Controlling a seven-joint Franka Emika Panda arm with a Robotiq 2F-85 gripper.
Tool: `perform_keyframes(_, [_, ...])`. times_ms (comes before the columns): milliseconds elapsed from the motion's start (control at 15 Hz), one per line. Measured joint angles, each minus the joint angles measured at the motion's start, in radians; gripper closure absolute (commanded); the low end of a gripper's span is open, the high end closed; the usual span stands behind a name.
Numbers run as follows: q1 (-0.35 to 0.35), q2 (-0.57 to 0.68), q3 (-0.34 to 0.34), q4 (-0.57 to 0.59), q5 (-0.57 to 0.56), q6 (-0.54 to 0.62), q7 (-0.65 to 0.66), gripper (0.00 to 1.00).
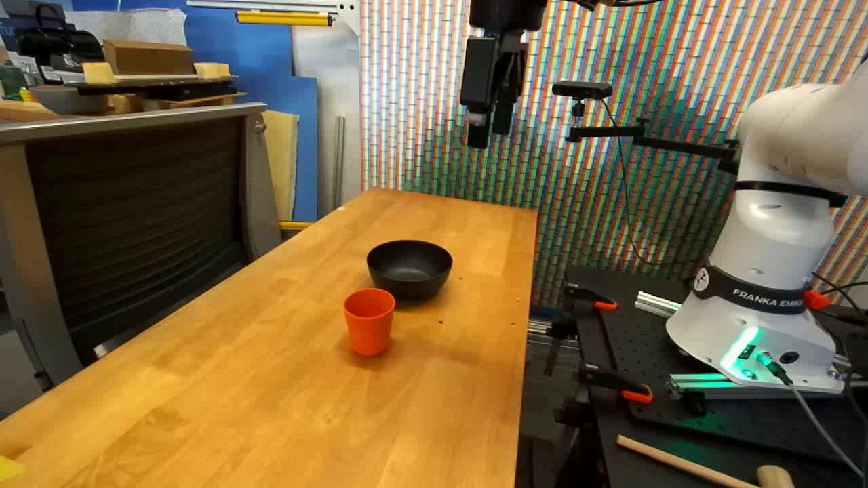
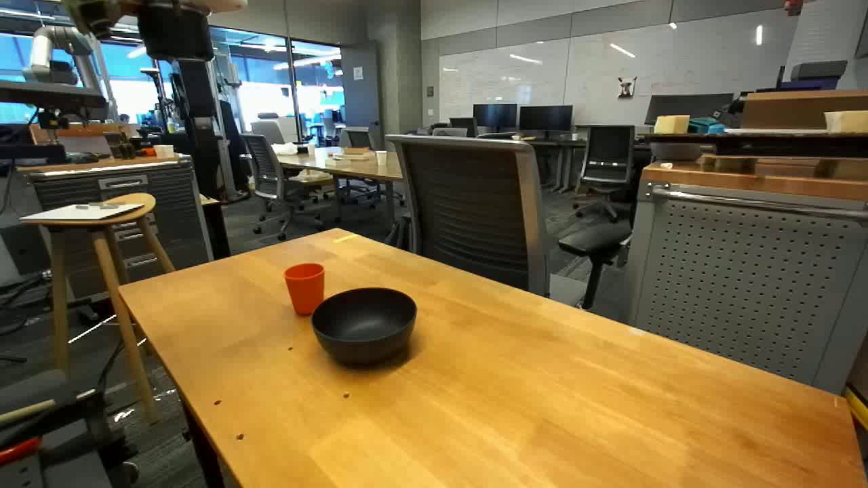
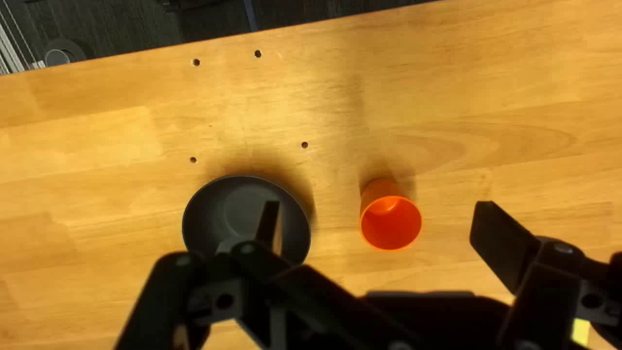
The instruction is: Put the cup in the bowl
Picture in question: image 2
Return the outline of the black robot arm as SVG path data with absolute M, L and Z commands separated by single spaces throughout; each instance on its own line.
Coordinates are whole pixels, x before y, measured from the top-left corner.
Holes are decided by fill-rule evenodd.
M 206 198 L 219 198 L 219 142 L 217 142 L 217 103 L 209 77 L 213 57 L 209 16 L 193 0 L 144 0 L 139 11 L 139 32 L 145 54 L 168 60 L 182 81 L 182 125 L 198 179 Z

